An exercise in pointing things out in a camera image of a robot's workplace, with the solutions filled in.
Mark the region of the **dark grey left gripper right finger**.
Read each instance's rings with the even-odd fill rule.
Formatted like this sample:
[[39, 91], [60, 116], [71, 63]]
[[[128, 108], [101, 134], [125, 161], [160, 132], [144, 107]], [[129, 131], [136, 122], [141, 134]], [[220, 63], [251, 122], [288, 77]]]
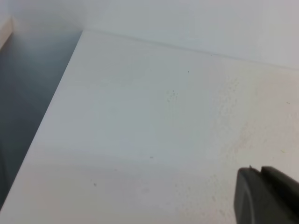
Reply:
[[292, 179], [291, 177], [274, 167], [263, 166], [261, 168], [261, 174], [265, 179], [276, 185], [282, 185], [287, 187], [299, 186], [299, 183], [296, 180]]

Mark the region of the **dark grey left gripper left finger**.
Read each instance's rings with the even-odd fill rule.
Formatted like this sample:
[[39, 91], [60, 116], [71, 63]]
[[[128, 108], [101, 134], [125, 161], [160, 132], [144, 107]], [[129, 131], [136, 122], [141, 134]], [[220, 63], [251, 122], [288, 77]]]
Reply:
[[238, 224], [297, 224], [299, 187], [276, 185], [255, 168], [240, 168], [234, 196]]

